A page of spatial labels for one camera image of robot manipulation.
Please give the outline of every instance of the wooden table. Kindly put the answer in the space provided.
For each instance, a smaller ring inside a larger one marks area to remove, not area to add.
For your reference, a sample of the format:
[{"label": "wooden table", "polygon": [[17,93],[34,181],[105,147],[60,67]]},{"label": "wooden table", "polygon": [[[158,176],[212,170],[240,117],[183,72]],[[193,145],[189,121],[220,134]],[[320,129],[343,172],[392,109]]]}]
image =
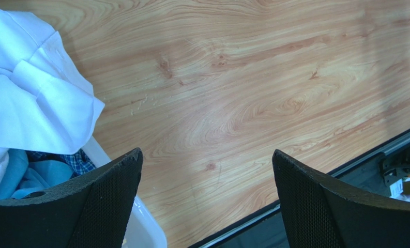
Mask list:
[{"label": "wooden table", "polygon": [[328,172],[410,128],[410,0],[0,0],[57,29],[107,105],[95,138],[145,154],[170,247],[277,200],[279,148]]}]

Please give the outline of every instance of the checkered blue cloth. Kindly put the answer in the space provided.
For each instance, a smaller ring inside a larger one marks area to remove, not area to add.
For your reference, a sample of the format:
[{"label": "checkered blue cloth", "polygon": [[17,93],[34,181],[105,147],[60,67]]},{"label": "checkered blue cloth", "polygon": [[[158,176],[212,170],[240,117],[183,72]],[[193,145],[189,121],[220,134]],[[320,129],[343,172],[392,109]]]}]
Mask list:
[{"label": "checkered blue cloth", "polygon": [[57,160],[66,163],[78,176],[96,169],[96,166],[82,149],[73,155],[52,154],[39,151],[26,151],[26,153],[29,162]]}]

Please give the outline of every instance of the white bin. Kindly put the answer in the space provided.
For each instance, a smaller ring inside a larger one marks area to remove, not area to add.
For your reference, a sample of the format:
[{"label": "white bin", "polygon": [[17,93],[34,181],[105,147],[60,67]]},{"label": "white bin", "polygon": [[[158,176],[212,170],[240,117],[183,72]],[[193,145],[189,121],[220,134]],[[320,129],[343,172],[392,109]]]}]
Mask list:
[{"label": "white bin", "polygon": [[[111,161],[93,137],[82,149],[96,167]],[[138,196],[134,199],[124,238],[123,248],[166,248],[168,246],[165,233]]]}]

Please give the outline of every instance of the light blue fabric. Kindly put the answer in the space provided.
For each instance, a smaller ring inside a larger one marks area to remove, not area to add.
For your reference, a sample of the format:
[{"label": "light blue fabric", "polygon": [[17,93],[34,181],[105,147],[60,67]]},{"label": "light blue fabric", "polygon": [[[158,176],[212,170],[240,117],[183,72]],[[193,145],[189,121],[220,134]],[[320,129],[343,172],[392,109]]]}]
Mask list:
[{"label": "light blue fabric", "polygon": [[9,149],[9,163],[0,183],[0,200],[7,199],[17,189],[18,184],[26,173],[29,161],[24,150]]},{"label": "light blue fabric", "polygon": [[45,160],[29,164],[12,198],[22,199],[30,193],[53,187],[73,176],[71,167],[63,162]]}]

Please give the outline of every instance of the black table edge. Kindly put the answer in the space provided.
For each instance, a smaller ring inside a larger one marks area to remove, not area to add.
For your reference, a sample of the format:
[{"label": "black table edge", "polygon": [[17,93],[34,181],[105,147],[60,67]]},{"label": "black table edge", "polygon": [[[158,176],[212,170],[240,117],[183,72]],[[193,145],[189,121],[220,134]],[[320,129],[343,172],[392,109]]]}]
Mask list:
[{"label": "black table edge", "polygon": [[[410,143],[410,129],[407,131],[387,140],[386,142],[376,146],[375,148],[365,152],[364,154],[348,161],[347,163],[337,167],[336,169],[328,172],[327,174],[333,177],[340,177],[343,174],[346,174],[354,167],[358,166],[367,159],[370,159],[372,156],[383,152],[386,155],[396,151],[402,146]],[[190,248],[205,248],[211,247],[214,245],[219,245],[224,243],[226,240],[231,239],[232,237],[246,231],[247,229],[255,226],[261,221],[277,214],[280,211],[280,201],[277,200],[272,204],[269,204],[258,211],[244,217],[243,219],[229,225],[228,227],[216,232],[213,235],[206,237],[205,239],[193,244]]]}]

